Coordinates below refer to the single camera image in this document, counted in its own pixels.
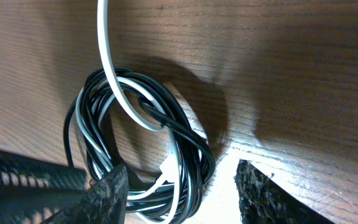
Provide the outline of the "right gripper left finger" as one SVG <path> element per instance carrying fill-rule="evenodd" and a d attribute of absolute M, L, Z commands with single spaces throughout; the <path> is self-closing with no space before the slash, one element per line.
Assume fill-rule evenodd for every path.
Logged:
<path fill-rule="evenodd" d="M 0 223 L 124 223 L 127 170 L 116 166 L 89 189 L 83 169 L 0 150 Z"/>

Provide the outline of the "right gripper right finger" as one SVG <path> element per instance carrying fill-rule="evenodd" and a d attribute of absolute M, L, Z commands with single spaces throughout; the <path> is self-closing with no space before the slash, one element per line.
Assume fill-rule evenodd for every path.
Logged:
<path fill-rule="evenodd" d="M 247 160 L 240 160 L 235 176 L 242 223 L 331 223 L 297 200 Z"/>

